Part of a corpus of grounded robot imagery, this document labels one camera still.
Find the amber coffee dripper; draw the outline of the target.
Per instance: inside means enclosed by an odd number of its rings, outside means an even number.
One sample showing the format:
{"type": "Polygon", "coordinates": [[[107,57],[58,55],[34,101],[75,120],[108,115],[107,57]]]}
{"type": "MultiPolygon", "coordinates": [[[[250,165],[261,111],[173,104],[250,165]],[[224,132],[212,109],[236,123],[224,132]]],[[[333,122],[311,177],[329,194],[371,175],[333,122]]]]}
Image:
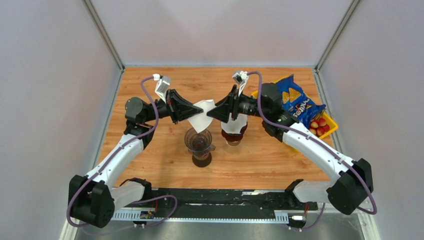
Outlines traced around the amber coffee dripper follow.
{"type": "Polygon", "coordinates": [[[240,133],[227,133],[223,129],[221,130],[221,135],[225,138],[225,140],[242,140],[244,133],[246,129],[248,128],[247,125],[241,128],[240,133]]]}

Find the grey smoky coffee dripper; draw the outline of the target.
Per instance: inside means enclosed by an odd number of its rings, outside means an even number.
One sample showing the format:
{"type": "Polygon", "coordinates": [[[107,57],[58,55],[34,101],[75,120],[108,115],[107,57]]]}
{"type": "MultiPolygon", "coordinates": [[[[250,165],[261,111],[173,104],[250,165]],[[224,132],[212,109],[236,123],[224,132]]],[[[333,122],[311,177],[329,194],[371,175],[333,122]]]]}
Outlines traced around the grey smoky coffee dripper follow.
{"type": "Polygon", "coordinates": [[[184,136],[184,143],[188,148],[188,152],[198,161],[205,161],[209,156],[212,156],[211,152],[216,149],[212,141],[212,134],[207,129],[197,132],[192,127],[184,136]]]}

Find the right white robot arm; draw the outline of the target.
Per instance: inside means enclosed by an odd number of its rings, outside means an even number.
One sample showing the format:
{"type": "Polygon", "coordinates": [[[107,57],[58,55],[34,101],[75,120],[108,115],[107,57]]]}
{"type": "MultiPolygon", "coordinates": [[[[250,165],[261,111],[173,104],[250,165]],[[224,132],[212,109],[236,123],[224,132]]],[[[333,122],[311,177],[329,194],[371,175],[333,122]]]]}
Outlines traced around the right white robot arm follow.
{"type": "Polygon", "coordinates": [[[263,83],[257,97],[246,96],[233,86],[231,92],[207,112],[222,123],[236,120],[241,115],[262,118],[264,130],[307,157],[328,177],[328,181],[294,181],[287,189],[286,204],[298,209],[307,202],[330,203],[345,215],[361,210],[377,213],[372,197],[373,176],[368,161],[354,160],[333,149],[312,134],[296,117],[282,108],[282,94],[275,83],[263,83]]]}

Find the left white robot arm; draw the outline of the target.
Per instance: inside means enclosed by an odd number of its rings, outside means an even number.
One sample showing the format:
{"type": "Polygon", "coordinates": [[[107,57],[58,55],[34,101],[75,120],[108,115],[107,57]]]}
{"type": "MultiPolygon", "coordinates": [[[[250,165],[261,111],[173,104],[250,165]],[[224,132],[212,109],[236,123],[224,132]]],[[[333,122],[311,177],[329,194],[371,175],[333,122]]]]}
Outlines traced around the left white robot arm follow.
{"type": "Polygon", "coordinates": [[[167,90],[160,100],[148,97],[150,103],[132,97],[125,104],[126,126],[118,144],[92,170],[75,175],[69,182],[66,220],[76,228],[105,227],[113,214],[136,202],[147,207],[153,201],[148,183],[130,180],[123,186],[113,187],[129,163],[141,154],[152,141],[159,119],[171,118],[174,123],[200,116],[205,112],[198,103],[191,103],[176,90],[167,90]]]}

